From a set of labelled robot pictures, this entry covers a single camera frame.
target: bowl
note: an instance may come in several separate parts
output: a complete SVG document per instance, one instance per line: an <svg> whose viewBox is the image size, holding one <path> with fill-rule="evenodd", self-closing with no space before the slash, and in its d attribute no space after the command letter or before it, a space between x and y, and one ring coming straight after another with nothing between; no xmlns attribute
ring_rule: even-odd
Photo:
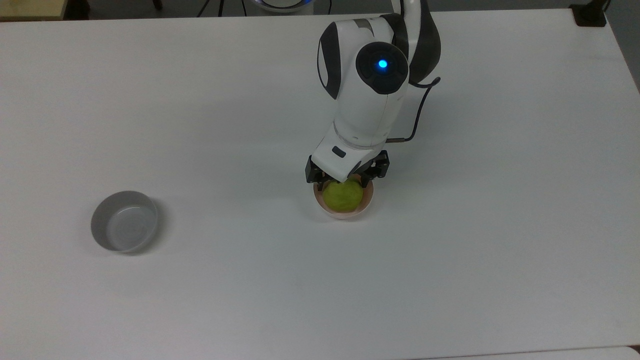
<svg viewBox="0 0 640 360"><path fill-rule="evenodd" d="M359 175L353 175L353 177L355 179L357 179L358 181L360 181L360 176ZM316 201L318 202L320 207L327 214L329 214L330 217L336 218L338 220L344 220L344 219L347 219L347 218L351 218L351 217L354 217L357 214L361 213L362 211L364 211L364 209L367 208L367 206L369 206L369 204L371 203L371 198L373 198L373 181L369 181L367 186L364 189L362 189L363 193L362 193L362 201L360 201L360 205L358 205L358 207L353 211L340 212L340 211L335 211L335 210L330 209L324 203L324 200L322 198L322 191L319 191L315 184L314 184L313 188L314 188L314 196L316 197Z"/></svg>
<svg viewBox="0 0 640 360"><path fill-rule="evenodd" d="M142 249L156 234L158 210L143 193L124 191L104 199L91 219L91 233L101 247L114 252Z"/></svg>

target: pink bowl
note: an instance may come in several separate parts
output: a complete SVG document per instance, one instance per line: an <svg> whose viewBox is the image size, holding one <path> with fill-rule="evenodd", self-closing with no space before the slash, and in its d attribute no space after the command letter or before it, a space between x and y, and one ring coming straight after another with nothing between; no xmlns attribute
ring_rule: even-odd
<svg viewBox="0 0 640 360"><path fill-rule="evenodd" d="M360 181L360 176L359 175L355 175L355 177L358 179L358 181ZM330 217L336 218L336 219L339 219L339 220L344 220L344 219L347 219L347 218L350 218L350 217L354 217L357 214L361 213L364 209L367 208L367 206L369 206L369 204L371 203L371 198L373 197L373 181L369 181L369 184L367 184L367 187L362 189L363 190L363 194L362 194L362 201L360 201L360 205L358 205L358 207L353 211L340 212L340 211L331 210L324 203L324 200L322 198L322 191L318 191L316 185L313 186L313 189L314 189L314 195L316 196L316 201L318 201L318 204L320 205L320 207L323 210L325 210L326 213L329 214Z"/></svg>

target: black bracket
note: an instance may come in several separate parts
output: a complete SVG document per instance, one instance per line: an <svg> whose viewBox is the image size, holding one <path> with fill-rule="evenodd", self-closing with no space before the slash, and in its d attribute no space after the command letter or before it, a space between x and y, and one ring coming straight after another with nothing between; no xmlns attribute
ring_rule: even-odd
<svg viewBox="0 0 640 360"><path fill-rule="evenodd" d="M607 0L592 0L586 5L572 4L569 9L573 11L573 18L578 26L590 28L603 28L607 24L602 7Z"/></svg>
<svg viewBox="0 0 640 360"><path fill-rule="evenodd" d="M357 168L353 173L360 175L360 184L363 188L367 187L369 181L376 177L385 177L389 168L389 155L386 150L382 150L375 158L369 160L365 165ZM326 172L322 171L313 161L311 156L307 160L305 167L307 182L309 184L316 183L318 191L322 190L324 183L333 180Z"/></svg>
<svg viewBox="0 0 640 360"><path fill-rule="evenodd" d="M360 175L360 184L363 188L366 188L369 184L369 181L375 179L376 177L385 177L387 175L387 169L389 168L389 155L387 151L382 150L378 154L378 156L373 158L367 164L369 166L366 167L364 171L356 171L356 174Z"/></svg>

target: gray floor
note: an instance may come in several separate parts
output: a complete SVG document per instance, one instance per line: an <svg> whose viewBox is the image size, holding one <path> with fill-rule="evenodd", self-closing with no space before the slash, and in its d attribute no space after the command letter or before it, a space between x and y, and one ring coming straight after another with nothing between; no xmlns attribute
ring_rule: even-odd
<svg viewBox="0 0 640 360"><path fill-rule="evenodd" d="M195 17L206 0L163 0L157 11L152 0L89 0L91 19L140 19L152 17ZM430 0L432 12L462 10L507 10L567 8L588 0ZM203 17L216 17L220 0L210 0ZM329 0L316 0L316 15L326 14ZM391 11L390 0L333 0L332 13L385 13ZM223 16L243 16L241 0L226 0ZM640 0L612 0L607 18L616 34L627 65L640 89Z"/></svg>

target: black cable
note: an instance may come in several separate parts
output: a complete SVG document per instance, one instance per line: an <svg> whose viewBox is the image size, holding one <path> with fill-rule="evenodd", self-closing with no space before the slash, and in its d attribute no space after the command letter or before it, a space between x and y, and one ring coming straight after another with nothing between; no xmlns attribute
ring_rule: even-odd
<svg viewBox="0 0 640 360"><path fill-rule="evenodd" d="M198 13L198 16L196 16L196 17L200 17L200 15L202 15L202 12L204 11L204 8L206 8L208 4L209 4L209 0L206 0L204 2L204 5L202 5L202 9L200 9L200 12Z"/></svg>
<svg viewBox="0 0 640 360"><path fill-rule="evenodd" d="M218 7L218 17L222 17L222 8L225 5L225 0L220 0L220 6Z"/></svg>
<svg viewBox="0 0 640 360"><path fill-rule="evenodd" d="M418 106L418 112L415 114L415 122L413 123L413 131L411 131L411 136L408 138L390 138L387 139L386 143L399 143L399 142L407 142L411 141L415 136L415 131L418 129L418 121L420 120L420 114L422 113L422 107L424 106L424 101L427 99L427 95L431 89L436 86L440 82L440 77L435 78L431 84L416 84L412 83L413 86L417 88L426 88L424 95L422 96L422 101L420 102L420 106Z"/></svg>

